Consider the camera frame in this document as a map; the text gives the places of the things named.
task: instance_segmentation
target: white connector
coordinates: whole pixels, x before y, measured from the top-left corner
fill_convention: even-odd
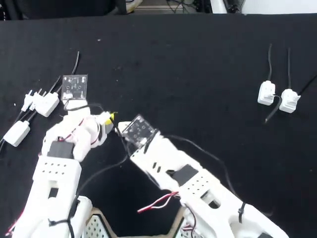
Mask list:
[[[25,94],[24,104],[21,108],[21,111],[26,112],[29,106],[31,106],[31,104],[33,103],[33,96],[31,94],[32,94],[32,90],[30,90],[28,94]]]
[[[35,107],[36,107],[36,104],[40,103],[44,96],[46,95],[46,92],[44,92],[42,95],[38,92],[34,93],[33,95],[33,103],[31,104],[30,106],[30,110],[31,111],[34,111]]]
[[[45,116],[48,117],[52,111],[57,107],[59,103],[59,98],[57,93],[48,93],[44,97],[40,96],[35,103],[35,110]]]
[[[294,112],[300,97],[301,96],[297,95],[292,89],[285,89],[281,95],[282,104],[279,106],[279,109],[287,113]]]
[[[258,103],[270,106],[274,101],[275,84],[271,81],[264,81],[259,90]]]
[[[26,120],[23,122],[18,120],[4,135],[3,139],[10,145],[17,147],[21,143],[21,141],[26,137],[29,131],[29,122]]]

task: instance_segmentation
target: yellow component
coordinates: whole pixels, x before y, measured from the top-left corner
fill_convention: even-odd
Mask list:
[[[118,113],[118,112],[113,112],[113,113],[111,113],[111,119],[112,119],[112,120],[114,120],[114,114],[115,114],[115,113]],[[111,123],[112,123],[112,122],[111,122],[110,119],[106,120],[106,122],[105,122],[106,125],[110,125]]]

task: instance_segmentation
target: black cable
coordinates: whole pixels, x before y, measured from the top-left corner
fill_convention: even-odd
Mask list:
[[[155,135],[158,133],[159,130],[155,129],[154,133],[151,135],[151,137],[148,139],[147,143],[144,146],[144,154],[147,152],[150,143],[152,142],[152,140],[154,139]]]
[[[242,202],[242,206],[241,208],[238,209],[238,213],[239,213],[239,223],[242,223],[242,215],[244,213],[244,207],[246,206],[246,203],[245,202]]]
[[[287,76],[288,76],[288,88],[291,88],[291,48],[287,49]]]
[[[303,89],[299,92],[299,96],[301,96],[307,89],[308,87],[311,85],[312,82],[315,81],[315,79],[317,78],[317,74],[315,74],[308,82],[307,84],[303,87]]]
[[[79,61],[79,51],[77,51],[77,58],[76,58],[76,62],[72,71],[72,75],[74,75],[76,73],[77,67],[78,67],[78,61]]]
[[[194,225],[193,225],[193,229],[190,233],[191,238],[194,238],[194,229],[196,228],[196,224],[197,224],[197,220],[196,220],[196,216],[194,214],[194,212],[192,211],[192,209],[187,206],[187,204],[185,204],[185,207],[190,211],[190,213],[193,215],[193,219],[194,219]]]
[[[3,145],[5,144],[5,140],[2,138],[0,140],[0,154],[1,154],[1,151],[2,151],[2,148],[3,148]]]
[[[174,11],[174,9],[171,7],[171,5],[169,4],[170,0],[166,0],[167,5],[169,6],[169,8],[171,9],[172,12],[176,13],[176,11]]]
[[[170,1],[171,1],[171,0],[166,0],[166,3],[167,3],[167,5],[169,6],[169,8],[172,10],[172,12],[176,13],[177,9],[179,8],[179,6],[181,6],[182,2],[181,2],[181,1],[178,2],[177,7],[176,7],[175,9],[173,9],[173,8],[171,7],[171,5],[169,4]]]
[[[181,3],[180,1],[178,1],[178,0],[170,0],[170,1],[173,1],[173,2],[176,2],[176,3]],[[192,7],[192,8],[194,8],[194,9],[196,9],[195,8],[195,6],[194,6],[194,1],[192,2],[192,3],[185,3],[185,0],[184,1],[182,1],[183,3],[183,5],[185,5],[185,6],[189,6],[189,7]]]
[[[18,120],[20,120],[20,117],[22,116],[23,113],[24,113],[24,111],[20,111],[19,115],[16,117],[16,119],[14,120],[14,123],[12,125],[14,125]]]
[[[197,149],[199,149],[200,151],[202,151],[203,153],[205,153],[206,155],[212,157],[214,160],[218,161],[220,163],[220,165],[222,166],[223,170],[224,170],[224,174],[225,174],[225,177],[226,177],[226,181],[227,181],[227,184],[230,188],[230,191],[237,197],[239,198],[239,196],[237,195],[237,193],[235,192],[234,188],[233,188],[233,185],[230,181],[230,176],[229,176],[229,172],[228,172],[228,169],[227,169],[227,166],[225,165],[225,163],[220,159],[218,158],[216,155],[213,155],[212,153],[204,150],[202,147],[200,147],[199,145],[195,144],[193,141],[189,140],[189,139],[186,139],[186,138],[183,138],[181,136],[177,136],[177,135],[166,135],[165,137],[167,138],[172,138],[172,139],[176,139],[176,140],[180,140],[180,141],[186,141],[190,144],[192,144],[193,146],[195,146]]]
[[[75,238],[74,229],[73,229],[73,226],[71,225],[70,219],[67,219],[67,220],[65,219],[65,220],[60,220],[60,221],[51,221],[49,219],[49,227],[56,226],[56,225],[61,224],[61,223],[67,223],[68,224],[70,237],[71,238]]]
[[[57,83],[60,81],[60,77],[61,77],[61,76],[59,76],[59,77],[57,78],[57,80],[55,81],[55,83],[53,84],[53,86],[50,88],[50,90],[49,90],[48,93],[51,93],[51,92],[53,91],[53,89],[55,88],[55,86],[57,85]]]
[[[267,80],[268,80],[268,81],[271,81],[271,78],[272,78],[271,51],[272,51],[272,44],[269,45],[269,48],[268,48],[268,56],[267,56],[268,66],[269,66],[269,73],[268,73],[268,77],[267,77]]]
[[[37,113],[37,112],[34,111],[34,112],[30,115],[30,117],[26,119],[26,121],[30,122],[30,121],[33,119],[33,117],[36,115],[36,113]]]
[[[274,97],[278,98],[278,103],[276,104],[275,108],[273,109],[273,111],[265,118],[265,122],[267,123],[268,120],[270,120],[272,118],[272,116],[274,116],[274,114],[277,112],[279,106],[281,106],[282,104],[282,98],[278,95],[274,95]]]
[[[60,85],[60,87],[56,90],[56,93],[57,93],[57,94],[60,92],[62,86],[63,86],[63,85]]]
[[[23,119],[25,119],[32,111],[28,110],[21,118],[20,121],[23,121]]]
[[[87,104],[87,105],[84,105],[84,106],[81,106],[81,107],[77,107],[77,108],[71,108],[71,109],[64,108],[64,109],[67,112],[73,112],[73,111],[80,110],[80,109],[83,109],[83,108],[93,108],[93,107],[100,108],[104,112],[103,107],[99,103],[91,103],[91,104]]]

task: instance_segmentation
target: black table surface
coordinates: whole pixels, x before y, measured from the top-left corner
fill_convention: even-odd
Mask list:
[[[48,90],[70,74],[88,74],[88,101],[118,111],[118,121],[140,113],[162,134],[191,139],[227,164],[242,200],[263,212],[290,237],[314,237],[317,226],[317,82],[293,114],[257,103],[272,47],[276,93],[287,87],[287,47],[292,85],[299,91],[317,71],[317,15],[112,16],[0,24],[0,133],[19,113],[30,89]],[[40,115],[17,148],[0,161],[0,232],[23,210],[42,139],[61,120],[62,106]],[[219,164],[188,144],[175,142],[227,186]],[[116,135],[89,152],[80,184],[121,160]],[[130,161],[94,179],[82,195],[100,208],[119,236],[166,233],[178,201],[138,215],[160,191]]]

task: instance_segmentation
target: robotic arm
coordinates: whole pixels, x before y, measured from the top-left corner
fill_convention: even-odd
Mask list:
[[[67,103],[67,109],[85,105],[86,100],[73,100]],[[66,222],[50,226],[49,221],[61,221],[74,212],[70,209],[81,174],[80,162],[91,148],[104,143],[113,126],[108,123],[110,117],[108,112],[91,115],[89,107],[85,107],[69,111],[62,122],[47,131],[25,209],[15,225],[14,238],[69,236]],[[79,196],[70,220],[76,238],[85,228],[91,209],[91,201]]]
[[[142,116],[137,116],[122,135],[138,147],[131,160],[160,189],[177,192],[180,196],[181,205],[187,208],[182,237],[288,238],[280,227],[255,207],[243,203]]]

